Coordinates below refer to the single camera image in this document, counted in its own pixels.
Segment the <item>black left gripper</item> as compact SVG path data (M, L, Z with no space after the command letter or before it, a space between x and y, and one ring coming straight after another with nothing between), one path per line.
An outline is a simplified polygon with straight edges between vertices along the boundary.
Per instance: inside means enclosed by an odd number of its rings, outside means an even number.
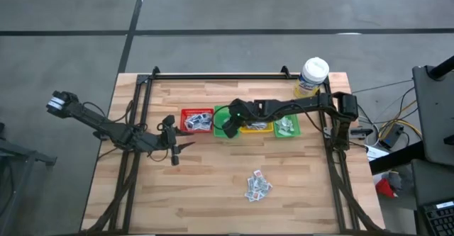
M174 127L174 123L175 117L173 115L168 115L157 126L157 129L161 132L160 138L162 145L171 150L171 164L178 165L179 151L182 151L184 148L193 145L194 142L188 142L177 146L177 136L189 136L193 135L193 133L188 133L180 130L178 127Z

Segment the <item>red plastic basket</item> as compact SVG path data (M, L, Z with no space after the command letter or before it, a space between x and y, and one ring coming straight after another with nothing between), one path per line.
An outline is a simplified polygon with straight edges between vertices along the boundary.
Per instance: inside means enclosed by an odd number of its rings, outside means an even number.
M186 118L189 116L192 116L192 115L202 114L202 113L210 113L213 117L214 110L212 108L184 108L184 109L182 109L181 115L180 115L181 130L188 132L188 133L210 133L213 130L212 118L210 120L211 121L210 130L194 130L194 131L187 130L186 123L185 123Z

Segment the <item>yellow plastic basket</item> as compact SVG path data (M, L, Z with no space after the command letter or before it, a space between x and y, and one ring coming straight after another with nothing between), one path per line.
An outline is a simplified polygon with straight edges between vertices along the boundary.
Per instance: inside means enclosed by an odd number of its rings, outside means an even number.
M248 130L246 128L244 128L244 126L248 123L256 123L256 122L265 122L265 123L268 123L268 128L266 130ZM249 121L249 122L246 122L245 125L241 126L239 128L239 131L241 133L245 133L245 134L248 134L248 133L271 133L273 130L274 130L274 123L273 122L266 122L266 121L263 121L263 120L255 120L255 121Z

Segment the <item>green plastic basket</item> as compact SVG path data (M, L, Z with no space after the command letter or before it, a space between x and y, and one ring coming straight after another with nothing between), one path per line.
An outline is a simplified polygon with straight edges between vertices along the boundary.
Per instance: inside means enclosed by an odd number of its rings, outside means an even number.
M289 130L288 128L280 128L278 123L277 123L280 120L279 119L279 120L276 120L274 122L275 136L278 137L278 138L300 136L301 135L301 130L300 130L300 127L299 127L299 120L298 120L297 116L296 115L288 115L288 116L284 116L283 118L288 118L288 119L290 119L293 122L293 131ZM291 136L280 135L278 133L279 129L286 130L287 132L291 133L292 135Z
M229 121L231 115L228 107L215 106L213 115L213 131L215 137L228 138L222 129L222 125Z

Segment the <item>Lysol wipes canister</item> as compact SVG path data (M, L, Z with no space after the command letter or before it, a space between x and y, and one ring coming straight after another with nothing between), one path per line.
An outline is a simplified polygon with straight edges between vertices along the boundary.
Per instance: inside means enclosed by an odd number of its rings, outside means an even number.
M308 59L297 78L294 95L297 98L306 98L316 94L329 74L328 63L320 57Z

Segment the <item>white paper sheet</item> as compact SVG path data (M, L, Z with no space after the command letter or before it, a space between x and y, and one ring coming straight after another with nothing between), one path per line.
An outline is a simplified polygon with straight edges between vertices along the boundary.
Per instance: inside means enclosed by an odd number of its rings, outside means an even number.
M368 158L369 162L371 162L375 159L378 159L380 157L384 157L389 154L388 152L381 150L381 149L377 149L376 147L366 146L366 148L367 148L367 158Z

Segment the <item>black power supply box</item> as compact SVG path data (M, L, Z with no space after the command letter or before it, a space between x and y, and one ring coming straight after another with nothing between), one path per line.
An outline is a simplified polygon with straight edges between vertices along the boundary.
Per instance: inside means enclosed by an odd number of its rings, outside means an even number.
M404 127L402 125L393 124L380 137L379 144L384 148L391 149L397 143L403 132Z

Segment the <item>black stand legs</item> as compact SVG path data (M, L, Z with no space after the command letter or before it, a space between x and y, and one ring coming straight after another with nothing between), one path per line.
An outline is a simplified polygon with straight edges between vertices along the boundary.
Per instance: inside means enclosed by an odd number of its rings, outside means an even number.
M0 185L5 169L8 169L11 193L7 202L0 207L0 222L2 222L0 224L0 236L8 236L11 230L34 164L36 162L42 162L47 167L53 167L57 161L57 157L52 157L37 150L31 150L7 141L3 136L4 129L5 124L0 123ZM13 162L20 162L22 164L23 170L18 180L14 179Z

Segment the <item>red cloth bundle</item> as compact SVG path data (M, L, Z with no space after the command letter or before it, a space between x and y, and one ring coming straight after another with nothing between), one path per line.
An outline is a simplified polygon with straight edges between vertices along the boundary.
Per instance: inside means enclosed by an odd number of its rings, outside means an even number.
M394 192L387 179L380 179L375 184L375 189L378 193L382 194L383 196L394 198Z

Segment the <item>black metal bar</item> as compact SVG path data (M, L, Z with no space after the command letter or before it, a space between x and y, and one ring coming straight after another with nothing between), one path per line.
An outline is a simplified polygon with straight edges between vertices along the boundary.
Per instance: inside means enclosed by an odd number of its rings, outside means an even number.
M378 157L369 162L372 175L385 172L401 165L409 164L413 159L425 160L423 142L419 141L408 147Z

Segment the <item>grey cloth bundle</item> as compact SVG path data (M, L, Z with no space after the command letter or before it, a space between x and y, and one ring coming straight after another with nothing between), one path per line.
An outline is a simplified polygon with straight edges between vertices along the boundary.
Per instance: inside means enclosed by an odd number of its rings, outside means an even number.
M387 180L393 191L402 191L403 190L402 178L401 178L399 172L390 171L388 173Z

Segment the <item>grey side table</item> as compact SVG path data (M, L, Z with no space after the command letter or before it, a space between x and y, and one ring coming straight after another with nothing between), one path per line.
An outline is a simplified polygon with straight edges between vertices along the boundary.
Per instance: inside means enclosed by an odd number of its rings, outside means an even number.
M434 80L427 68L414 67L412 75L426 159L454 166L454 145L444 142L454 136L454 72Z

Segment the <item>black pole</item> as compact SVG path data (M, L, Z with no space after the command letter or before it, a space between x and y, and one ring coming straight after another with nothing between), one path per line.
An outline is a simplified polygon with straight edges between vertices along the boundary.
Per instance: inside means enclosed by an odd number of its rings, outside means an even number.
M454 55L436 67L427 67L428 76L436 81L442 80L445 75L454 70Z

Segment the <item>black keyboard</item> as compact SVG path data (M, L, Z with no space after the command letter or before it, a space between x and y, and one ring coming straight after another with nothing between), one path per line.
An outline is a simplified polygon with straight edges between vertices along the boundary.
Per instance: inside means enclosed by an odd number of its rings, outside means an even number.
M454 236L454 199L429 203L421 208L430 236Z

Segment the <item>grey metal bracket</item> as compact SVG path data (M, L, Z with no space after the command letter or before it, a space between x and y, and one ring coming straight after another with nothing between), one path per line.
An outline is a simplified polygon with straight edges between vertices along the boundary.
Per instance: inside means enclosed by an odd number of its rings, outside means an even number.
M374 130L371 128L351 128L349 130L349 137L361 139L366 138L372 133L374 133Z

